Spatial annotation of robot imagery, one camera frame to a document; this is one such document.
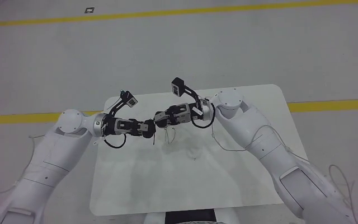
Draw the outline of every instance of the yellow floor stripe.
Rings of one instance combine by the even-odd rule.
[[[174,15],[185,15],[185,14],[234,12],[234,11],[249,11],[249,10],[271,10],[271,9],[282,9],[282,8],[330,6],[336,4],[357,4],[357,3],[358,0],[320,0],[320,1],[285,2],[285,3],[273,3],[273,4],[256,4],[256,5],[244,5],[244,6],[219,6],[219,7],[212,7],[212,8],[189,8],[184,10],[165,10],[165,11],[133,12],[133,13],[120,13],[120,14],[108,14],[108,15],[86,15],[86,16],[65,17],[65,18],[40,18],[34,20],[0,21],[0,26],[19,26],[19,25],[33,25],[33,24],[54,24],[59,22],[117,20],[122,18],[174,16]]]
[[[358,100],[289,102],[287,105],[291,113],[358,110]],[[92,115],[100,111],[84,112],[88,115]],[[50,123],[56,122],[59,115],[60,113],[0,115],[0,124]]]
[[[358,110],[358,100],[289,102],[291,113],[311,111]]]

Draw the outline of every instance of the white table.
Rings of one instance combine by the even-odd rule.
[[[212,96],[222,89],[198,90],[197,93]],[[237,89],[263,112],[296,154],[307,157],[280,88],[261,85]],[[133,108],[123,107],[116,116],[146,120],[171,105],[194,101],[187,95],[177,97],[171,92],[135,97],[139,103]],[[117,99],[108,99],[105,108]],[[132,136],[127,137],[126,145],[119,150],[103,142],[99,144],[90,202],[93,214],[282,203],[268,172],[250,153],[223,151],[212,139],[210,128],[199,129],[187,123],[175,129],[171,144],[165,142],[165,131],[159,128],[155,145],[153,139]],[[171,140],[173,130],[168,130]],[[240,148],[217,121],[214,131],[225,147]],[[123,136],[110,136],[108,140],[120,145]]]

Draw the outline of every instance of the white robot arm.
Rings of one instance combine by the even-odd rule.
[[[209,125],[200,127],[206,128],[217,118],[231,137],[267,169],[276,192],[298,218],[307,224],[354,223],[352,211],[339,191],[312,164],[290,153],[274,129],[269,128],[271,124],[265,116],[237,90],[224,90],[203,101],[183,80],[176,78],[172,91],[177,96],[187,93],[196,103],[157,112],[154,121],[158,127],[190,121],[197,127],[194,120],[211,120]],[[179,114],[179,108],[188,109]]]
[[[51,193],[76,166],[92,137],[110,134],[153,136],[156,131],[153,120],[139,122],[114,117],[125,104],[133,107],[136,103],[127,91],[121,94],[121,101],[108,114],[85,116],[77,110],[63,112],[35,148],[32,160],[15,189],[0,205],[0,223],[42,223]]]

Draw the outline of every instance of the black cable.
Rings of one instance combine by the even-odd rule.
[[[210,122],[208,125],[206,125],[206,126],[199,126],[199,125],[197,125],[197,124],[194,123],[194,120],[193,120],[192,116],[190,117],[190,118],[191,118],[191,122],[192,122],[192,124],[193,124],[195,127],[204,129],[204,128],[210,127],[210,126],[213,124],[214,119],[215,119],[216,111],[215,111],[215,106],[214,106],[213,103],[211,103],[211,106],[213,107],[214,112],[213,112],[213,117],[212,117],[212,119],[211,119],[211,122]]]
[[[121,148],[121,147],[124,146],[125,141],[127,140],[127,135],[126,135],[126,134],[123,134],[123,135],[124,135],[124,141],[123,141],[123,144],[121,144],[120,146],[114,146],[114,145],[108,143],[107,140],[105,140],[105,143],[106,143],[109,147],[111,147],[111,148]]]

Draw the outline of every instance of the gray floor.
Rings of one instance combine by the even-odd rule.
[[[82,16],[90,6],[96,13],[122,13],[247,3],[7,0],[0,3],[0,20]],[[0,114],[101,110],[121,88],[168,92],[175,76],[195,89],[274,83],[288,102],[357,99],[357,10],[343,5],[0,27]],[[308,158],[325,174],[334,163],[358,180],[357,116],[358,111],[293,114]],[[19,164],[29,159],[28,135],[43,134],[51,125],[0,125],[0,189],[17,179]],[[59,184],[45,223],[143,222],[143,214],[90,212],[96,155],[91,145]],[[284,205],[237,212],[242,223],[303,223]]]

